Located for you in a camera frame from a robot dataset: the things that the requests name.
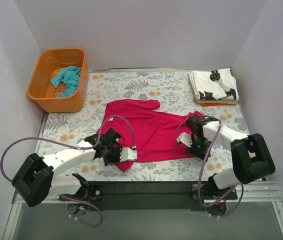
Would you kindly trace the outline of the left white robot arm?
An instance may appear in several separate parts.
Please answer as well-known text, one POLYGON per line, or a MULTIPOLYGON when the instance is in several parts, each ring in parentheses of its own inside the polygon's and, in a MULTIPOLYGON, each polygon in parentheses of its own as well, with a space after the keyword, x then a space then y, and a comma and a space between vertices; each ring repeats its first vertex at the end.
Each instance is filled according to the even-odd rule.
POLYGON ((47 197, 66 195, 86 200, 89 183, 79 173, 63 175, 69 169, 96 158, 119 160, 122 136, 110 128, 105 134, 94 134, 82 140, 74 149, 39 156, 29 155, 12 180, 12 185, 29 207, 47 197))

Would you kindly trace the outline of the magenta t shirt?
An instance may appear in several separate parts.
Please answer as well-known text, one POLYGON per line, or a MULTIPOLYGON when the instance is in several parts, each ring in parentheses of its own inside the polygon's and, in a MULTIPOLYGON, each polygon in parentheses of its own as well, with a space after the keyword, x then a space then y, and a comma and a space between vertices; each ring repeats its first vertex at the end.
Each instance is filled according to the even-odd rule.
POLYGON ((192 158, 187 146, 177 145, 176 130, 191 116, 203 115, 199 111, 176 115, 157 111, 158 100, 123 99, 109 102, 104 120, 113 115, 124 117, 132 126, 137 150, 136 163, 192 158))

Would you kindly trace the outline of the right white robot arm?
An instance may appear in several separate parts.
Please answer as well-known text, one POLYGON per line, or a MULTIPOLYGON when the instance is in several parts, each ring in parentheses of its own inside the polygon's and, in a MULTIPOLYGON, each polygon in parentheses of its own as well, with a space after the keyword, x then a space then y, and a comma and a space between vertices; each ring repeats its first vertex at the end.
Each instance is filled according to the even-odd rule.
POLYGON ((181 133, 178 140, 187 146, 187 153, 202 160, 210 155, 209 147, 218 143, 231 152, 232 167, 208 178, 199 186, 202 196, 221 198, 231 187, 249 184, 272 175, 276 171, 264 137, 259 134, 244 134, 221 126, 214 117, 201 119, 189 117, 186 124, 191 134, 181 133))

